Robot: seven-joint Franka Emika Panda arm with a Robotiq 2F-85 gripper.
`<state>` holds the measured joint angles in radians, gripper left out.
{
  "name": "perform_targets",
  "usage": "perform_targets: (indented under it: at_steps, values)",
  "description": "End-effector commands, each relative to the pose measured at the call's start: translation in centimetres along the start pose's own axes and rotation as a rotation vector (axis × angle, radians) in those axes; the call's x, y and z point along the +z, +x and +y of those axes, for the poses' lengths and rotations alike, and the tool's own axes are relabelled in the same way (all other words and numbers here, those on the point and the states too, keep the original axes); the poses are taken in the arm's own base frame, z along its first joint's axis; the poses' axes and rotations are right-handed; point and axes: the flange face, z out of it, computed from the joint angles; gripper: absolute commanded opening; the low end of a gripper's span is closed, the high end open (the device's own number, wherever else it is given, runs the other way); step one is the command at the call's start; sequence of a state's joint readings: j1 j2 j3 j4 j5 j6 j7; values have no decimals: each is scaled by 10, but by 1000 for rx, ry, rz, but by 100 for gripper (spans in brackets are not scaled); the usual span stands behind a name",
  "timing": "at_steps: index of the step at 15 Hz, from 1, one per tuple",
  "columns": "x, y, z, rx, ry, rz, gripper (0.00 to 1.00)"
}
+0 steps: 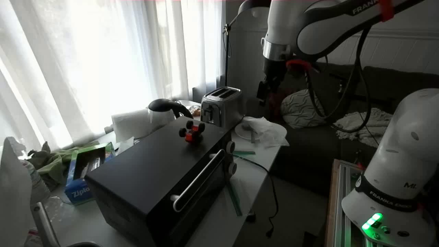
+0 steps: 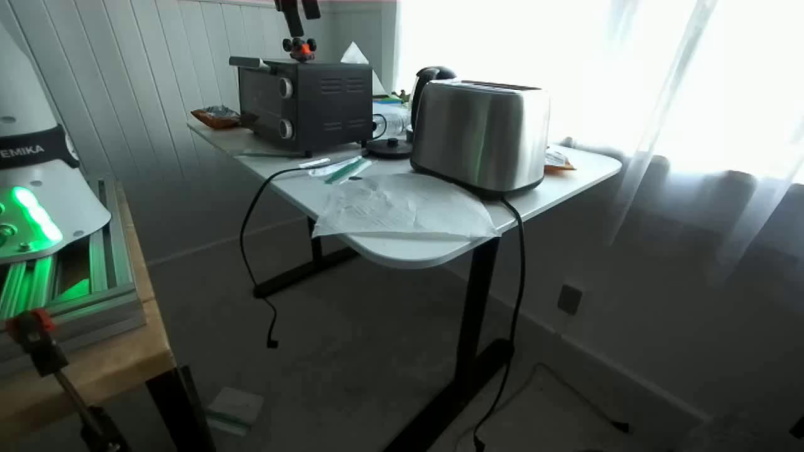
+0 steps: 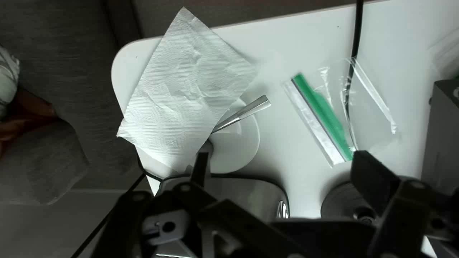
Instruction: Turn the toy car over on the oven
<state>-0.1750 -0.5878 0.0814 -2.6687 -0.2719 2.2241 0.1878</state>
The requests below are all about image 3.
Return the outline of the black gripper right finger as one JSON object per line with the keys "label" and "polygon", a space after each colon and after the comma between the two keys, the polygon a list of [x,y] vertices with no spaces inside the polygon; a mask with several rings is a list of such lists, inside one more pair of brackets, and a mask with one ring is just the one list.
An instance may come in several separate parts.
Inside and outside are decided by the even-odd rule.
{"label": "black gripper right finger", "polygon": [[350,178],[370,206],[387,206],[400,185],[400,179],[367,150],[353,155]]}

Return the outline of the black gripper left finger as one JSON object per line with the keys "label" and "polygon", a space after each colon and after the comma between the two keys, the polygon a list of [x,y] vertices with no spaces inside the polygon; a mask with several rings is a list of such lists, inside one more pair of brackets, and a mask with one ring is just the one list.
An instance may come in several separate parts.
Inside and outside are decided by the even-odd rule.
{"label": "black gripper left finger", "polygon": [[208,158],[208,152],[199,152],[191,173],[191,181],[199,186],[202,186],[205,182]]}

